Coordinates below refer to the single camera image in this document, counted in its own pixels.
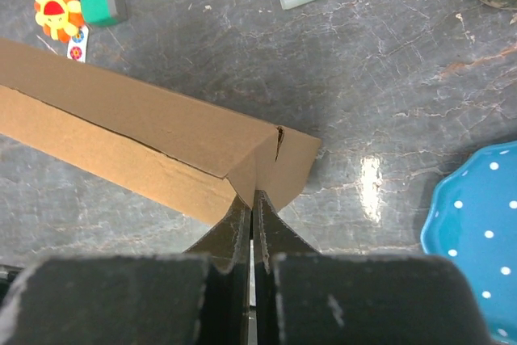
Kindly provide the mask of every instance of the flower sticker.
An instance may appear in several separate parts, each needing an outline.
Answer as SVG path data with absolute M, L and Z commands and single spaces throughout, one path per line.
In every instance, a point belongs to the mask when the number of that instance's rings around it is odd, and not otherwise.
M 76 44 L 80 44 L 82 42 L 82 40 L 84 40 L 84 32 L 79 30 L 79 32 L 75 36 L 72 37 L 72 41 L 75 42 Z
M 72 57 L 73 60 L 78 61 L 79 58 L 81 58 L 81 55 L 82 55 L 82 50 L 78 46 L 73 46 L 70 49 L 70 56 Z

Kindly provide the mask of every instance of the sunflower magnet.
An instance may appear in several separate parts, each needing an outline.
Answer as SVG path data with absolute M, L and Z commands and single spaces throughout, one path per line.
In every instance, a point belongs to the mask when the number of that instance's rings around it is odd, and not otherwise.
M 67 43 L 84 25 L 78 0 L 36 0 L 36 23 L 53 40 Z

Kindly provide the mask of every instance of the green sponge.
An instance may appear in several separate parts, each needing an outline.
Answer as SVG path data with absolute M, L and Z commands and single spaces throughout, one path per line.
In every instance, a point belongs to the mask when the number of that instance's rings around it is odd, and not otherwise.
M 85 22 L 94 26 L 112 26 L 128 18 L 125 0 L 81 0 L 81 10 Z

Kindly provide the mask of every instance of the cardboard box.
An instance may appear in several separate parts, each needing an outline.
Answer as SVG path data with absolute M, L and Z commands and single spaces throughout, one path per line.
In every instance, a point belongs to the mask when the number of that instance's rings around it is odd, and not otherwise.
M 0 39 L 0 132 L 204 222 L 303 189 L 319 140 Z

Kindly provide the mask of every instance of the sticker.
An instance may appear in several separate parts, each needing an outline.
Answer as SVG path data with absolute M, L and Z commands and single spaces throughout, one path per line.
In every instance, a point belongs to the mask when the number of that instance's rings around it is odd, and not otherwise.
M 83 26 L 68 43 L 66 56 L 74 61 L 86 62 L 86 46 L 88 45 L 88 27 Z

